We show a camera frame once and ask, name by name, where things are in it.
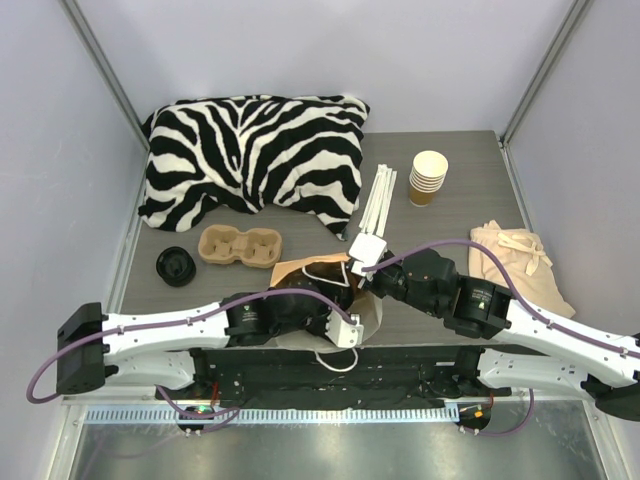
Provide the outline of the cardboard cup carrier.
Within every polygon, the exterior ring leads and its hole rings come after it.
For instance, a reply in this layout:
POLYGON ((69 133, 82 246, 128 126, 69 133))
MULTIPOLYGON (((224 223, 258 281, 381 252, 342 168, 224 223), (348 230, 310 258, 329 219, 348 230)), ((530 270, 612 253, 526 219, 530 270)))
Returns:
POLYGON ((206 263, 228 265, 239 261, 260 269, 273 267, 282 250, 280 233, 267 228, 242 232, 229 225, 211 225, 204 229, 198 243, 198 254, 206 263))

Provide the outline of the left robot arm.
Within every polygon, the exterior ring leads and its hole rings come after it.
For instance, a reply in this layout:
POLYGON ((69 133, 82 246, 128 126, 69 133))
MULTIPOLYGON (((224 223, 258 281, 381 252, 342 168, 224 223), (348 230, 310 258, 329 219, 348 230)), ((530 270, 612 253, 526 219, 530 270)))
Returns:
POLYGON ((79 395, 114 380, 200 399, 211 391, 213 375, 195 364, 192 350, 262 346, 291 333, 324 339, 331 323, 343 324, 352 300, 347 287, 293 277, 191 310, 122 315, 86 303, 57 332, 55 391, 79 395))

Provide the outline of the brown paper bag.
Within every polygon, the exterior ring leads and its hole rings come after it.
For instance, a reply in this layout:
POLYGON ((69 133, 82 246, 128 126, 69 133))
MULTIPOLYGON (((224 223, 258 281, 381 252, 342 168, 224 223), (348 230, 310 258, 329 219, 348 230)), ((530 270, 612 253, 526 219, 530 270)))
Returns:
MULTIPOLYGON (((299 260, 278 262, 274 265, 270 286, 275 287, 287 275, 301 269, 303 266, 316 262, 337 263, 348 260, 346 253, 311 256, 299 260)), ((383 318, 382 301, 370 293, 357 293, 349 312, 360 315, 360 323, 364 327, 362 340, 371 338, 380 328, 383 318)), ((347 347, 337 347, 330 340, 321 338, 307 331, 294 331, 275 338, 279 348, 289 351, 310 351, 318 354, 330 354, 347 350, 347 347)))

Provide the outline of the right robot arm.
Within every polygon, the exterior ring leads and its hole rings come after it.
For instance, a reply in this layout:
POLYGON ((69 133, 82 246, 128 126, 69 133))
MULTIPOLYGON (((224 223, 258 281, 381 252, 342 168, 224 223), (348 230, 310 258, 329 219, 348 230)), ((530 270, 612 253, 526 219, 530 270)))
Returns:
POLYGON ((619 419, 639 419, 639 338, 593 328, 525 299, 512 280, 498 285, 461 275, 431 248, 401 255, 384 241, 349 250, 351 272, 379 298, 389 296, 471 339, 529 349, 508 356, 493 349, 456 365, 451 380, 465 395, 490 389, 566 390, 619 419))

